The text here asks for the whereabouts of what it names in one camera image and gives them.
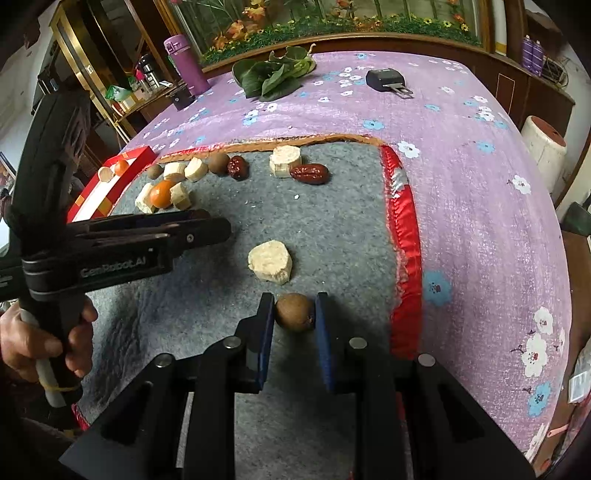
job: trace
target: purple tablecloth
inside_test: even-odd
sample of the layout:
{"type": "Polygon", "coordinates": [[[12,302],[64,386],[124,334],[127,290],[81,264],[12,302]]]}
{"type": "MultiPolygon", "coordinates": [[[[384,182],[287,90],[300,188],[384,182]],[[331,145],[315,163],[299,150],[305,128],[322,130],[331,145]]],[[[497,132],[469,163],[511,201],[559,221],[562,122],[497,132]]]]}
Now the purple tablecloth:
{"type": "Polygon", "coordinates": [[[423,350],[531,459],[556,406],[571,312],[558,221],[519,131],[459,63],[378,51],[314,59],[303,86],[273,103],[246,99],[231,74],[221,75],[184,111],[167,108],[126,150],[324,133],[390,143],[417,209],[423,350]],[[387,67],[404,75],[414,98],[367,87],[366,72],[387,67]]]}

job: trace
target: white pipe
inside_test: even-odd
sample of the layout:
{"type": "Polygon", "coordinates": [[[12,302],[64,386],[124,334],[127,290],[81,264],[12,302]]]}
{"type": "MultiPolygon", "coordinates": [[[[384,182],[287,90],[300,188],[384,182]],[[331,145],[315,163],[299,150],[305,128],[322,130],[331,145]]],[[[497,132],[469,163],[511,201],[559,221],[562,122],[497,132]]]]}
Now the white pipe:
{"type": "Polygon", "coordinates": [[[507,18],[504,0],[492,0],[492,16],[495,19],[495,52],[507,56],[507,18]]]}

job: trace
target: purple thermos bottle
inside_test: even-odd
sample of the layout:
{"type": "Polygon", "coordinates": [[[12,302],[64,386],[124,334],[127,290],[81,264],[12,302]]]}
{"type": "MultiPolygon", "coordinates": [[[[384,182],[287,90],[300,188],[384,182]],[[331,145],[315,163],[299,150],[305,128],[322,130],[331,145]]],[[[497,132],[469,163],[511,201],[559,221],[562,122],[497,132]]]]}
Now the purple thermos bottle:
{"type": "Polygon", "coordinates": [[[189,87],[193,96],[207,92],[211,85],[207,82],[199,62],[191,50],[191,45],[184,35],[175,35],[164,41],[164,48],[174,62],[178,73],[189,87]]]}
{"type": "Polygon", "coordinates": [[[544,49],[537,40],[534,43],[534,55],[531,60],[531,73],[538,77],[542,75],[542,68],[544,67],[544,49]]]}
{"type": "Polygon", "coordinates": [[[534,56],[534,43],[529,35],[523,39],[521,47],[521,65],[523,68],[531,70],[531,60],[534,56]]]}

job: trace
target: white flower print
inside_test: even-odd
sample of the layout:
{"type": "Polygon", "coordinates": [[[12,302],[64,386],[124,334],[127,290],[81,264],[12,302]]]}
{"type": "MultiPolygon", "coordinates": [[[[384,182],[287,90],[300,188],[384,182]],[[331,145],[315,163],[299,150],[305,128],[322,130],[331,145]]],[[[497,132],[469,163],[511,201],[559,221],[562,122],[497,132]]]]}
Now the white flower print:
{"type": "Polygon", "coordinates": [[[554,333],[554,317],[546,307],[540,307],[534,313],[534,321],[538,325],[538,332],[552,335],[554,333]]]}
{"type": "Polygon", "coordinates": [[[489,112],[478,112],[478,116],[487,122],[492,122],[495,119],[495,116],[489,112]]]}
{"type": "Polygon", "coordinates": [[[534,460],[535,454],[538,453],[538,449],[540,448],[542,441],[546,437],[546,432],[548,431],[549,426],[550,426],[550,424],[540,425],[540,428],[538,429],[538,433],[536,433],[534,435],[534,437],[531,439],[530,448],[525,453],[525,458],[527,458],[528,462],[532,462],[534,460]]]}
{"type": "Polygon", "coordinates": [[[417,158],[421,151],[412,143],[403,141],[398,142],[398,150],[407,158],[417,158]]]}
{"type": "Polygon", "coordinates": [[[529,195],[531,193],[531,186],[523,177],[515,175],[515,177],[513,177],[513,180],[511,181],[513,182],[515,188],[519,190],[523,195],[529,195]]]}
{"type": "Polygon", "coordinates": [[[558,351],[560,352],[560,356],[564,353],[564,344],[566,343],[566,333],[563,328],[560,329],[560,334],[558,335],[558,351]]]}
{"type": "Polygon", "coordinates": [[[546,347],[546,340],[539,333],[536,332],[533,337],[528,338],[525,352],[521,354],[526,377],[539,377],[542,374],[544,365],[548,363],[546,347]]]}

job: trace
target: glass panel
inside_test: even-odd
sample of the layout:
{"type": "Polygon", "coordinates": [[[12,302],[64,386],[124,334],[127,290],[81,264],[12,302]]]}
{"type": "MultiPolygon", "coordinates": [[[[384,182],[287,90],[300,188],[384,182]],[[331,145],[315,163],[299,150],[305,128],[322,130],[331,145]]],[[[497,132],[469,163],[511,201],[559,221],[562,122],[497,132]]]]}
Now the glass panel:
{"type": "Polygon", "coordinates": [[[296,38],[396,32],[480,45],[478,0],[169,0],[207,65],[296,38]]]}

